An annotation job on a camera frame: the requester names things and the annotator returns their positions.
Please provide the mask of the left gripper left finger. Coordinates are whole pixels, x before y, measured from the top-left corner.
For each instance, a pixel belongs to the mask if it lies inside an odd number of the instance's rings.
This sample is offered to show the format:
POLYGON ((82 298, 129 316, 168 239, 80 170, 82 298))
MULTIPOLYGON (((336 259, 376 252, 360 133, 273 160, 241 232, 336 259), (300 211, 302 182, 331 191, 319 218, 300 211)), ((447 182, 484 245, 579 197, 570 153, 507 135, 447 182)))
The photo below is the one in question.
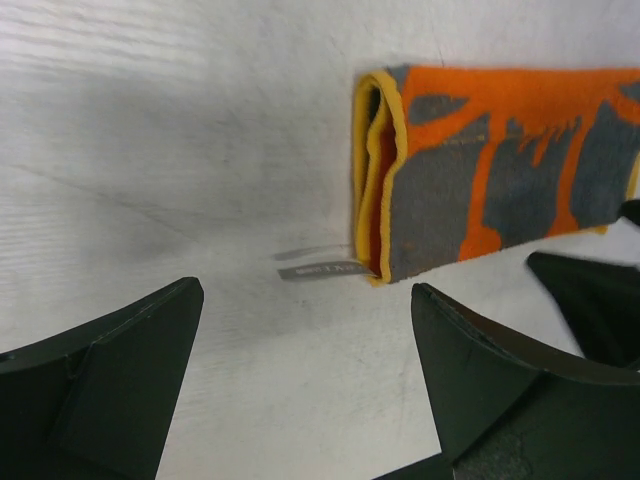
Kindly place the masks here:
POLYGON ((155 478, 203 303, 185 277, 2 353, 2 478, 155 478))

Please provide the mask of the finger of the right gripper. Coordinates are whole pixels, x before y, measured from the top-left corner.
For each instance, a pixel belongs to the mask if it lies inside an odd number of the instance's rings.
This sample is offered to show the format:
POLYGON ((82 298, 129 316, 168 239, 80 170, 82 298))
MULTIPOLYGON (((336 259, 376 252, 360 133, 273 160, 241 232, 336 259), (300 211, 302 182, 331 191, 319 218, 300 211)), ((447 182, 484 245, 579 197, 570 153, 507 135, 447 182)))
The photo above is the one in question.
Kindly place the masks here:
POLYGON ((639 368, 639 269, 545 252, 527 267, 555 301, 588 360, 639 368))
POLYGON ((640 199, 631 199, 623 202, 618 209, 618 217, 640 226, 640 199))

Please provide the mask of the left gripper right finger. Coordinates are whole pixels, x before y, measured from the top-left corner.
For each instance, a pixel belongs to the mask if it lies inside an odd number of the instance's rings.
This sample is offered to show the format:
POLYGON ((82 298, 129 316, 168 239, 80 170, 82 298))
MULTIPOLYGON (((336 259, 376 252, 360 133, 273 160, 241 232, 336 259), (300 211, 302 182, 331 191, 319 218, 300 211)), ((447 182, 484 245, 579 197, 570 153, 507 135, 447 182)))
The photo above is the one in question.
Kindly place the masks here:
POLYGON ((395 479, 635 479, 639 376, 558 350, 429 284, 411 319, 440 452, 395 479))

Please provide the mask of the grey orange-edged towel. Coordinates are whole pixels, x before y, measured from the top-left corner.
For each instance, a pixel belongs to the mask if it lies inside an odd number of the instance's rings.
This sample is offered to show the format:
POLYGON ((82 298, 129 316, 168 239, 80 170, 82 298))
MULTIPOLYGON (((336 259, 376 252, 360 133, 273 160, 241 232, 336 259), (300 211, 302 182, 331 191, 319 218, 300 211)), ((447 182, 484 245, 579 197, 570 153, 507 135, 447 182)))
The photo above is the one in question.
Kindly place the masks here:
POLYGON ((375 285, 604 231, 639 177, 639 72, 400 65, 353 97, 353 253, 280 271, 375 285))

